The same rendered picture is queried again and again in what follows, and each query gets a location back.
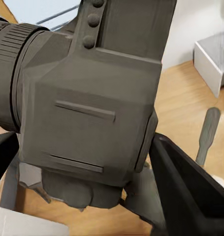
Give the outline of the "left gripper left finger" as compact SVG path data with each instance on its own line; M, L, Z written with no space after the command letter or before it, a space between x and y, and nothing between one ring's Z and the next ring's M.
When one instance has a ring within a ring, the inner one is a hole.
M16 134L15 131L0 134L0 180L20 148Z

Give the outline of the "digital camera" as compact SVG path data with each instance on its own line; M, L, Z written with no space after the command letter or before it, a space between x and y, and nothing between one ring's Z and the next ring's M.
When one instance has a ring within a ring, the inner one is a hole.
M47 195L110 209L142 172L176 3L82 0L56 31L0 17L0 126Z

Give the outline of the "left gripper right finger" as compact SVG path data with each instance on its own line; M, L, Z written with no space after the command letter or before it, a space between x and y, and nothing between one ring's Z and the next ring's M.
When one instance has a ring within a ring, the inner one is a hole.
M224 236L224 188L163 134L148 153L169 236Z

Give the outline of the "camera tripod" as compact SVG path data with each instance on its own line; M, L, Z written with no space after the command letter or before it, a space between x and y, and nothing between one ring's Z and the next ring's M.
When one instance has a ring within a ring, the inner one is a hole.
M220 116L219 108L207 109L195 159L201 168L204 167L207 151L213 143ZM118 204L138 215L142 221L152 225L150 236L169 236L154 172L149 167L150 164L146 161L142 172L133 171L130 180L124 186L127 197L125 200L120 198Z

